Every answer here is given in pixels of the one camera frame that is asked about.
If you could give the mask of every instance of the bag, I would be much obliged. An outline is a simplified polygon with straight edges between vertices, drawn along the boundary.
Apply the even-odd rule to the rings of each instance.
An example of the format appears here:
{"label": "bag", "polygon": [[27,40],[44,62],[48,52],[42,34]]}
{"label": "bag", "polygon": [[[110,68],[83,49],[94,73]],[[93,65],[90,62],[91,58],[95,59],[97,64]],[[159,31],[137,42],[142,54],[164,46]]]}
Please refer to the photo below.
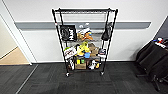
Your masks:
{"label": "bag", "polygon": [[105,28],[105,31],[104,31],[104,33],[102,34],[101,39],[104,40],[104,41],[108,41],[109,35],[108,35],[108,29],[107,29],[107,28]]}
{"label": "bag", "polygon": [[77,40],[75,25],[60,25],[60,31],[63,41]]}

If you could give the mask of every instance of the wall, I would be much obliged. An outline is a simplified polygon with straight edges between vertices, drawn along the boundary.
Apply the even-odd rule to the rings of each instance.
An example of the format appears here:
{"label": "wall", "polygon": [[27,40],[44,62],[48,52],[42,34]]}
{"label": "wall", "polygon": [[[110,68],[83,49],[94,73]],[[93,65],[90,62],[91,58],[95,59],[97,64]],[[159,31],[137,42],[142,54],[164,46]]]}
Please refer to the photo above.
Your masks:
{"label": "wall", "polygon": [[17,47],[16,43],[14,42],[13,38],[8,32],[8,29],[5,25],[5,22],[0,15],[0,58],[5,56],[7,53],[12,51],[14,48]]}
{"label": "wall", "polygon": [[[167,0],[3,0],[15,22],[53,22],[51,9],[119,9],[117,22],[151,22],[147,29],[115,29],[108,60],[132,61],[168,14]],[[21,31],[38,62],[63,61],[53,30]]]}

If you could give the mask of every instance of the box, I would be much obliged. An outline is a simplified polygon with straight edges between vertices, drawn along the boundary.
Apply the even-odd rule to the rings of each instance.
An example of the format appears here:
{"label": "box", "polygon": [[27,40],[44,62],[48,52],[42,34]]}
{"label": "box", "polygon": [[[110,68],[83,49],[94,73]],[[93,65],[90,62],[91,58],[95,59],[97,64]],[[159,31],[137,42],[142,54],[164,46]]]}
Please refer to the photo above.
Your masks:
{"label": "box", "polygon": [[86,63],[75,64],[75,69],[86,69]]}

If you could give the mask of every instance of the caster wheel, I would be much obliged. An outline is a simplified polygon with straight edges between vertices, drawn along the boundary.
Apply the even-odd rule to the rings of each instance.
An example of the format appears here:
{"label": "caster wheel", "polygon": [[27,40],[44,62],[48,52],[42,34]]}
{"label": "caster wheel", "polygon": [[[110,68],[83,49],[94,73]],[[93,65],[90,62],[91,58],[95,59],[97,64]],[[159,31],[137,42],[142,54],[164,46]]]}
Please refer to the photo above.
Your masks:
{"label": "caster wheel", "polygon": [[163,82],[163,80],[162,80],[162,79],[159,79],[159,82],[160,82],[160,83],[162,83],[162,82]]}
{"label": "caster wheel", "polygon": [[101,72],[101,75],[104,75],[104,72]]}
{"label": "caster wheel", "polygon": [[68,77],[68,76],[69,76],[69,73],[66,73],[66,76]]}

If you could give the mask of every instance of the floor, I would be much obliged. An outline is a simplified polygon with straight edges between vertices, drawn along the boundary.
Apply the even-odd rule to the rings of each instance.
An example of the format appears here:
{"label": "floor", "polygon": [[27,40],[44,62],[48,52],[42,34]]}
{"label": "floor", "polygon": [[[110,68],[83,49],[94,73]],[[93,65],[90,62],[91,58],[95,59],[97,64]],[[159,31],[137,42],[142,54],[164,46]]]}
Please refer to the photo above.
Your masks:
{"label": "floor", "polygon": [[0,65],[24,65],[29,64],[23,53],[17,47],[8,55],[0,59]]}
{"label": "floor", "polygon": [[0,94],[168,94],[168,84],[159,83],[160,92],[135,62],[107,62],[105,74],[75,71],[66,77],[64,63],[0,66]]}

